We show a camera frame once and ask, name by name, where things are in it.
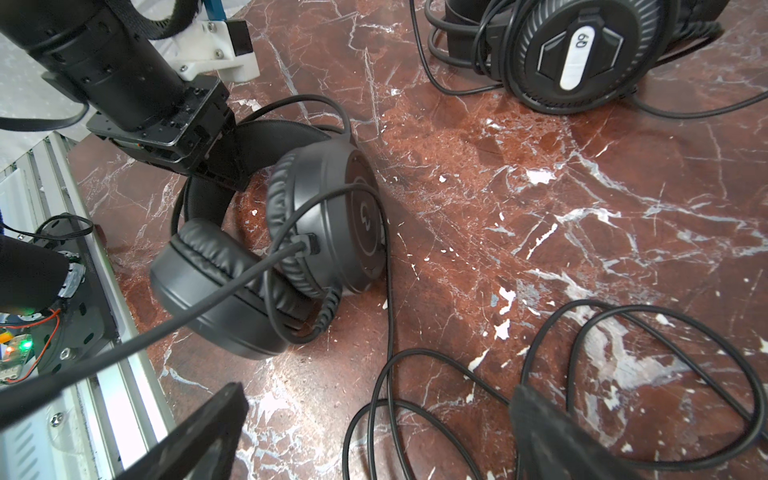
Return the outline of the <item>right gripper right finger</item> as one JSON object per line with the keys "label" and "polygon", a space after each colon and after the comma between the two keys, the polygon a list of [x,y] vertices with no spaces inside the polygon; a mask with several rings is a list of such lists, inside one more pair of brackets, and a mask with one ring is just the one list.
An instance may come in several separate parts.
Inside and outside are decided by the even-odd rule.
{"label": "right gripper right finger", "polygon": [[522,479],[638,479],[568,415],[528,385],[515,388],[509,415]]}

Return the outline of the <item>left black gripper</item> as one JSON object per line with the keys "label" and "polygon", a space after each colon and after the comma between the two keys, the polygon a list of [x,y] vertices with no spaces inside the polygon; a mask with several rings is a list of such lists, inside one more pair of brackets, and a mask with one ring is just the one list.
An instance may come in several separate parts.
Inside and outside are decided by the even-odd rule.
{"label": "left black gripper", "polygon": [[199,75],[187,84],[179,109],[149,126],[125,131],[98,113],[87,128],[136,160],[242,191],[249,174],[228,97],[229,90],[219,78]]}

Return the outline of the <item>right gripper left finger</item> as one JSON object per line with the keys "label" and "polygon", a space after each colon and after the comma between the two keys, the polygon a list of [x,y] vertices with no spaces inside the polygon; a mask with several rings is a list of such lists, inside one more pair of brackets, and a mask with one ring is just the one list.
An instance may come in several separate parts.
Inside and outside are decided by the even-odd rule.
{"label": "right gripper left finger", "polygon": [[243,384],[226,384],[119,477],[228,479],[248,410]]}

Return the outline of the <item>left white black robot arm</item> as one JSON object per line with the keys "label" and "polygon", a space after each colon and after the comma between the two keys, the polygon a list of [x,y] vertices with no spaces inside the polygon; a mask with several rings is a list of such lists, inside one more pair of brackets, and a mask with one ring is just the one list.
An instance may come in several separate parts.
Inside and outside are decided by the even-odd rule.
{"label": "left white black robot arm", "polygon": [[129,1],[5,1],[1,32],[78,103],[63,119],[3,118],[6,131],[54,131],[84,122],[131,157],[225,188],[249,171],[227,106],[228,84],[259,74],[247,24],[208,1],[178,1],[154,20]]}

